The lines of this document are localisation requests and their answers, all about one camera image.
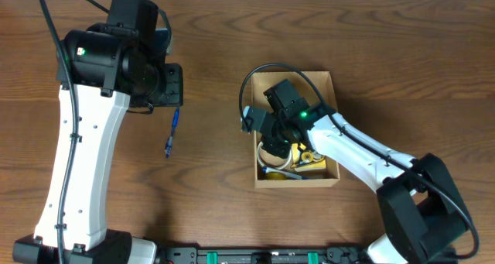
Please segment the large white tape roll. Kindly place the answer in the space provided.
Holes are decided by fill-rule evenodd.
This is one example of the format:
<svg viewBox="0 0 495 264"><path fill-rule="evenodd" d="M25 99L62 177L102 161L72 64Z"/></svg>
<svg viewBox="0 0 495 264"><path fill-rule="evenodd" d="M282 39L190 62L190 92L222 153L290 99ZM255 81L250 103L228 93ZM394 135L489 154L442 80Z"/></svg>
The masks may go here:
<svg viewBox="0 0 495 264"><path fill-rule="evenodd" d="M292 165L293 163L293 152L290 150L289 151L289 155L288 157L285 159L285 162L282 164L282 165L274 165L274 164L267 164L262 158L261 158L261 147L263 146L263 142L260 141L258 144L257 144L257 148L256 148L256 152L255 152L255 155L256 155L256 160L259 164L259 166L261 167L271 167L273 169L277 169L277 170L289 170L290 169L290 166Z"/></svg>

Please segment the blue white marker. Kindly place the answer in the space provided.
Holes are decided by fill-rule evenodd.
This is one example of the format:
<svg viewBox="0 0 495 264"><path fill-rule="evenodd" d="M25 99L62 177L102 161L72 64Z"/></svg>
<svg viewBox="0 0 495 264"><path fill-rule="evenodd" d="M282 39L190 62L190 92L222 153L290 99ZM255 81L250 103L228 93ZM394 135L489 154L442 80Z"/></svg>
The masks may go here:
<svg viewBox="0 0 495 264"><path fill-rule="evenodd" d="M276 172L276 173L283 173L286 175L287 179L286 180L308 180L309 178L308 177L304 177L302 175L298 175L298 174L295 174L295 173L290 173L290 172L287 172L287 171L284 171L284 170L277 170L277 169L273 169L271 167L263 167L262 168L262 171L264 174L268 173L268 172Z"/></svg>

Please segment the cardboard box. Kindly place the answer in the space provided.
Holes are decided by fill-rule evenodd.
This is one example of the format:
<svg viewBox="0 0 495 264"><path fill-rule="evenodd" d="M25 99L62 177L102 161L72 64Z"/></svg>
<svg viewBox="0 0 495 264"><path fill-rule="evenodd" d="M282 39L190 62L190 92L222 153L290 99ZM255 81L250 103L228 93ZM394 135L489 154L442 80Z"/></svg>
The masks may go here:
<svg viewBox="0 0 495 264"><path fill-rule="evenodd" d="M306 71L304 73L314 83L325 102L333 108L337 108L333 82L328 71ZM251 94L249 101L256 108L267 111L271 106L263 92L280 81L287 79L295 87L300 96L304 97L310 105L319 101L313 89L298 74L293 72L261 72L251 78ZM310 176L308 180L266 180L257 160L254 161L254 187L256 189L277 188L317 188L332 187L340 181L340 165L333 159L326 158L326 169L303 172L303 176Z"/></svg>

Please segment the small yellow tape roll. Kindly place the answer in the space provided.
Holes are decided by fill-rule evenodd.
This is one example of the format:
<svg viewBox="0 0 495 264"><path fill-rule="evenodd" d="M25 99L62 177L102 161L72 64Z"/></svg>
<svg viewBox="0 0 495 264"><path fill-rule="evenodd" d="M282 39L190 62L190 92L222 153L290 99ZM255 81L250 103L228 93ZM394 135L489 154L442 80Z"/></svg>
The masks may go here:
<svg viewBox="0 0 495 264"><path fill-rule="evenodd" d="M266 180L286 180L287 177L283 173L268 172L265 174Z"/></svg>

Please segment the blue ballpoint pen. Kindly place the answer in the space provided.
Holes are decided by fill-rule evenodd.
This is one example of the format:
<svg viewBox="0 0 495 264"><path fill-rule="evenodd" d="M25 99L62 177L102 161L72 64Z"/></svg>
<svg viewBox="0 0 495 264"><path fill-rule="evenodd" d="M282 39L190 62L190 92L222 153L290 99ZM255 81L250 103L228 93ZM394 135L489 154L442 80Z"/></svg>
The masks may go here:
<svg viewBox="0 0 495 264"><path fill-rule="evenodd" d="M170 157L171 151L172 151L172 146L173 146L173 137L176 132L176 128L179 122L179 113L180 113L180 107L176 107L176 110L174 111L173 119L172 119L172 125L171 125L171 132L170 135L166 141L166 146L165 146L165 154L166 154L166 159Z"/></svg>

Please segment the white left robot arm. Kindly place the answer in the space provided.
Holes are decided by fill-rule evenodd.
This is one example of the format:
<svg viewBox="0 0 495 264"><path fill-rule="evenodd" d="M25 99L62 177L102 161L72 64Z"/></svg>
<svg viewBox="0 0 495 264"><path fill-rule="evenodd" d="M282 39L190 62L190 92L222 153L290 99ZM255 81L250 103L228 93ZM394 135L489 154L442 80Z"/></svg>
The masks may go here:
<svg viewBox="0 0 495 264"><path fill-rule="evenodd" d="M183 104L183 72L166 63L172 35L154 23L98 23L60 41L60 128L49 193L20 263L163 263L153 241L107 225L114 148L128 113Z"/></svg>

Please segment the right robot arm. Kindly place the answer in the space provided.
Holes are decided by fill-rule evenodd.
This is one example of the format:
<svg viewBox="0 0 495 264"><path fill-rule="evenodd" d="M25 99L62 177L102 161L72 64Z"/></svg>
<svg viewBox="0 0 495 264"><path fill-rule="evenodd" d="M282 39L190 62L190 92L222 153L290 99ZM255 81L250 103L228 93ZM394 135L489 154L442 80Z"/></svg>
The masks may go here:
<svg viewBox="0 0 495 264"><path fill-rule="evenodd" d="M385 233L365 252L373 263L432 263L471 259L480 248L463 198L447 166L386 147L345 122L326 103L290 98L271 110L240 106L242 129L259 132L268 150L284 156L303 144L335 160L377 196Z"/></svg>

